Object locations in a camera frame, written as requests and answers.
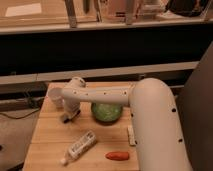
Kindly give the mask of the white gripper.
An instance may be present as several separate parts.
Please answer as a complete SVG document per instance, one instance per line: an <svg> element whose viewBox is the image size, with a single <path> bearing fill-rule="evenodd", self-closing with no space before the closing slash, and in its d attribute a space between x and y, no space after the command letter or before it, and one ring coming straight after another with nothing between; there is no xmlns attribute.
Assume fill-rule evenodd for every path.
<svg viewBox="0 0 213 171"><path fill-rule="evenodd" d="M63 108L64 108L64 113L63 115L60 116L60 120L62 123L67 123L69 121L73 121L75 118L77 118L81 111L80 110L80 103L77 101L70 101L70 100L64 100L63 101Z"/></svg>

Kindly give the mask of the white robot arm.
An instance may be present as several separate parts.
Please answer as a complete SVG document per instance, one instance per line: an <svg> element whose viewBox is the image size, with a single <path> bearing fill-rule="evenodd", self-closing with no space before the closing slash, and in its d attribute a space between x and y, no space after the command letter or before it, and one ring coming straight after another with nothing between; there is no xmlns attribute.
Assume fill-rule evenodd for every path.
<svg viewBox="0 0 213 171"><path fill-rule="evenodd" d="M178 109L170 87L156 78L132 85L81 87L73 78L63 89L65 102L121 104L131 111L140 171L193 171Z"/></svg>

